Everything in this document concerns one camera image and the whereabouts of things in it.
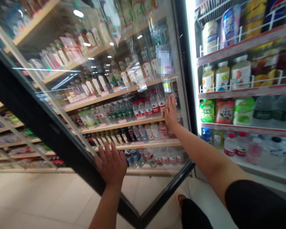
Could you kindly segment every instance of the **white bottle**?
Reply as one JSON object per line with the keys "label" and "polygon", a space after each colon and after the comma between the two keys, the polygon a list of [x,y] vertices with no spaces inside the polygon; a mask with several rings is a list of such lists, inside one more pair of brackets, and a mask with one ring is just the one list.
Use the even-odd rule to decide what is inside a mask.
{"label": "white bottle", "polygon": [[248,152],[249,141],[246,137],[246,133],[239,132],[238,136],[236,137],[236,151],[235,153],[238,156],[245,157]]}
{"label": "white bottle", "polygon": [[228,137],[225,138],[223,151],[228,156],[234,156],[235,155],[236,141],[235,141],[235,135],[233,133],[228,133]]}
{"label": "white bottle", "polygon": [[274,101],[275,97],[273,95],[257,98],[253,107],[252,126],[265,128],[270,126]]}
{"label": "white bottle", "polygon": [[248,55],[235,58],[236,64],[231,69],[232,90],[250,87],[251,62],[247,58]]}
{"label": "white bottle", "polygon": [[286,129],[286,95],[281,95],[274,104],[271,127]]}

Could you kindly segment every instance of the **ceiling light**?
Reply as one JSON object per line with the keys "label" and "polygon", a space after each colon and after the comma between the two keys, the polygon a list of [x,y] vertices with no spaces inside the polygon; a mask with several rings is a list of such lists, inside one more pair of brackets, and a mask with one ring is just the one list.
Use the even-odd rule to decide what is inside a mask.
{"label": "ceiling light", "polygon": [[76,16],[78,16],[78,17],[83,17],[83,16],[84,16],[84,14],[83,14],[81,11],[79,11],[79,10],[73,10],[73,13],[74,13]]}

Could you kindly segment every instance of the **tiled floor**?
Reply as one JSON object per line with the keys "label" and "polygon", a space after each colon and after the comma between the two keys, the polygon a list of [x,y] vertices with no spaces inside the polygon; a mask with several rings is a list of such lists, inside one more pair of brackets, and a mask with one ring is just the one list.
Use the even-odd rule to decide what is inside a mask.
{"label": "tiled floor", "polygon": [[[141,214],[171,180],[126,176],[122,192]],[[207,214],[214,229],[237,228],[208,184],[187,178],[181,187]],[[88,228],[99,201],[100,196],[77,174],[0,174],[0,228]],[[118,215],[117,228],[132,227]],[[175,195],[147,228],[182,228]]]}

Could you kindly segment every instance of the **white bottle cap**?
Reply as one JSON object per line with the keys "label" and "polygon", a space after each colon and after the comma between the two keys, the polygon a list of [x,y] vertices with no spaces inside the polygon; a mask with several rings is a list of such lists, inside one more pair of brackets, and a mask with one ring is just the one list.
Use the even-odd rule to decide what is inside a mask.
{"label": "white bottle cap", "polygon": [[218,67],[227,66],[227,65],[228,65],[228,62],[224,61],[224,62],[219,63]]}

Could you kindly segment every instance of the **green label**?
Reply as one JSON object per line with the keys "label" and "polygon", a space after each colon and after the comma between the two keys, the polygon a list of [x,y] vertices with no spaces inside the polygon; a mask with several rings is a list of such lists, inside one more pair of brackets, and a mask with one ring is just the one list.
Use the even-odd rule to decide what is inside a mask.
{"label": "green label", "polygon": [[271,119],[271,110],[264,111],[264,110],[254,110],[253,111],[253,118],[260,119],[260,120],[269,120]]}

